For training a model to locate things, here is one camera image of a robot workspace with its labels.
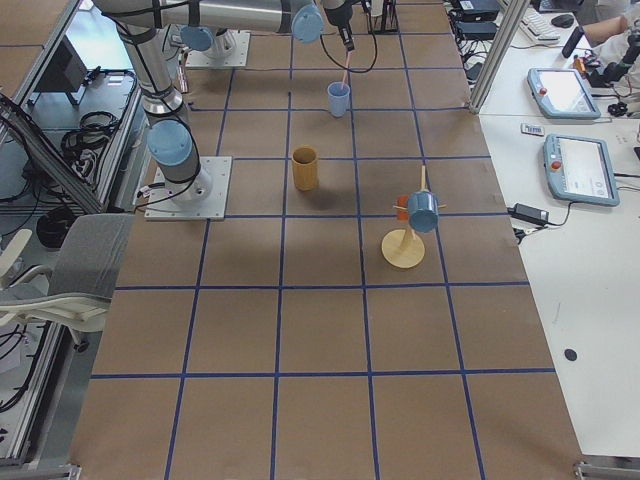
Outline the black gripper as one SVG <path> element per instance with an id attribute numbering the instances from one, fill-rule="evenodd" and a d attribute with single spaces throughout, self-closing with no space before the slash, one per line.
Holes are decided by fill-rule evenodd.
<path id="1" fill-rule="evenodd" d="M 352 2 L 349 0 L 322 0 L 321 4 L 327 20 L 337 28 L 346 50 L 353 51 L 355 46 L 351 29 Z"/>

